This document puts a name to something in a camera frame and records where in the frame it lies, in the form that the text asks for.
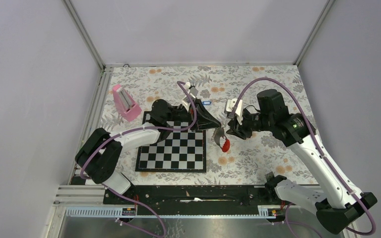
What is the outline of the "keyring with red fob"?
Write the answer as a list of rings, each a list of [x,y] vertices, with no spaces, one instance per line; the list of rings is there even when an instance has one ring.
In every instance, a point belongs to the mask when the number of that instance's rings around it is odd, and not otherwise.
[[[218,127],[214,130],[213,141],[220,147],[222,152],[228,152],[230,150],[230,140],[227,138],[223,127]]]

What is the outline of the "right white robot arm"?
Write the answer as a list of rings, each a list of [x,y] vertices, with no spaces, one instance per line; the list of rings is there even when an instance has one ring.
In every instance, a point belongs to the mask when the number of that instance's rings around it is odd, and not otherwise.
[[[363,192],[341,171],[326,150],[315,129],[300,113],[289,113],[283,96],[275,89],[257,94],[260,109],[250,113],[237,98],[226,102],[225,113],[232,119],[227,134],[248,139],[254,131],[269,131],[306,165],[319,183],[317,192],[274,176],[265,184],[265,198],[271,204],[294,203],[316,215],[332,234],[339,234],[377,203],[371,192]]]

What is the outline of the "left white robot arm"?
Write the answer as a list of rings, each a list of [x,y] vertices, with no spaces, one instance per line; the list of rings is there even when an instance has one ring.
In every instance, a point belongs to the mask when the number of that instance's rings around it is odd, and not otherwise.
[[[187,106],[172,106],[163,99],[156,100],[149,111],[149,120],[142,126],[117,134],[103,128],[94,130],[75,156],[81,167],[80,176],[115,191],[115,198],[123,204],[134,197],[132,183],[115,167],[122,152],[165,141],[173,133],[205,131],[221,128],[221,122],[211,115],[200,99]]]

